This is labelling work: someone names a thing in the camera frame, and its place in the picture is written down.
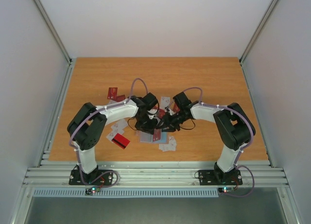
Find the white card under arm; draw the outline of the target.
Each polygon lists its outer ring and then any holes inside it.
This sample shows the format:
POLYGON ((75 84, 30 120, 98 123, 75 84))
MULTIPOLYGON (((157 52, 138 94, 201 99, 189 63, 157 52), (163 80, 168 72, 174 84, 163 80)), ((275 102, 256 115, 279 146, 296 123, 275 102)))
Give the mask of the white card under arm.
POLYGON ((128 126, 125 119, 121 119, 111 126, 112 131, 106 136, 109 141, 112 141, 116 134, 123 134, 124 129, 128 126))

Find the pink leather card holder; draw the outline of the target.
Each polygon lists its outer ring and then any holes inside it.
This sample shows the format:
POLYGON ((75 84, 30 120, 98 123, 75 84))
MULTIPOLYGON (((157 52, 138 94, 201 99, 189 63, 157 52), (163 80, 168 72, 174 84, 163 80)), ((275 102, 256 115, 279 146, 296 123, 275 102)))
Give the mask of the pink leather card holder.
POLYGON ((168 133, 155 129, 153 134, 138 132, 138 138, 141 143, 166 144, 169 141, 168 133))

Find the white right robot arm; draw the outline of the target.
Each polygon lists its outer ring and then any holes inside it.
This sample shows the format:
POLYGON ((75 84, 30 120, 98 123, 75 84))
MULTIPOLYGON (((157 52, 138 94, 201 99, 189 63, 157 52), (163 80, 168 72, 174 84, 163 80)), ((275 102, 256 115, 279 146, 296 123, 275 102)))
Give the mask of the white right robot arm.
POLYGON ((244 148, 252 144, 256 130, 238 103, 211 105, 195 101, 181 107, 175 114, 166 113, 156 129, 175 132, 188 120, 204 120, 216 124, 224 144, 221 156, 215 164, 214 177, 219 183, 231 179, 231 171, 236 167, 244 148))

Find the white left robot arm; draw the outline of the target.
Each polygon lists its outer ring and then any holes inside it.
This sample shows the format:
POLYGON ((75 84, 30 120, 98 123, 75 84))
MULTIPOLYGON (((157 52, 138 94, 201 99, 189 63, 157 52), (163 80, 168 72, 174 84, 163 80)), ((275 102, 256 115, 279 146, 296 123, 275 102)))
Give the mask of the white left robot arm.
POLYGON ((100 140, 104 127, 125 118, 134 118, 136 130, 153 134, 158 120, 151 113, 151 109, 158 105, 158 100, 155 97, 134 96, 104 106, 85 103, 81 107, 68 125, 67 131, 70 135, 69 145, 77 154, 81 170, 80 178, 86 184, 93 184, 98 178, 95 145, 100 140))

